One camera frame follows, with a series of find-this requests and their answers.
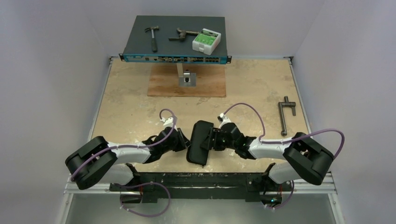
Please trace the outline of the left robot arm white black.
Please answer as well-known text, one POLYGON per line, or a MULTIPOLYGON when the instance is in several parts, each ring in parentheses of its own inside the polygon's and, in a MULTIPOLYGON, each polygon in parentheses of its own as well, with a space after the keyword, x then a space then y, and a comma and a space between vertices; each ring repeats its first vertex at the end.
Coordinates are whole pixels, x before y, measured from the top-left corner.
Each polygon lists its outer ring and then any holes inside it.
POLYGON ((190 145, 180 128, 171 127, 137 145, 119 145, 97 136, 69 155, 65 165, 80 190, 103 182, 133 191, 139 186, 139 178, 132 163, 152 163, 168 151, 179 152, 190 145))

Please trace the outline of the black zippered tool case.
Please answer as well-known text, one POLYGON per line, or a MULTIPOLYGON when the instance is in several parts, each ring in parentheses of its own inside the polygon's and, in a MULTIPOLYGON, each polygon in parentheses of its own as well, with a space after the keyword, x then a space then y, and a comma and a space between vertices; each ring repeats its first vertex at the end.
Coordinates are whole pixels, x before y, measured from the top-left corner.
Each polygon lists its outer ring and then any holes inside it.
POLYGON ((214 127, 212 122, 199 120, 192 129, 191 145, 187 150, 186 159, 189 163, 205 166, 207 164, 209 150, 208 143, 205 143, 211 129, 214 127))

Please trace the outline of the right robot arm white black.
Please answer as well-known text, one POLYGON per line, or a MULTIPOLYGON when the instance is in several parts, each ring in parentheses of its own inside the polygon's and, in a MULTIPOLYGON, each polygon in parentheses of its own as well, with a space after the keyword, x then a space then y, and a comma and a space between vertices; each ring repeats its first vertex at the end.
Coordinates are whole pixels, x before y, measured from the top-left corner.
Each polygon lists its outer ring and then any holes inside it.
POLYGON ((262 142, 257 137, 245 136, 234 123, 212 128, 200 146, 215 151, 233 149, 243 159, 284 160, 268 168, 262 177, 263 186, 269 190, 275 189, 280 183, 296 179, 321 185, 335 159, 335 155, 305 133, 298 132, 294 137, 262 142))

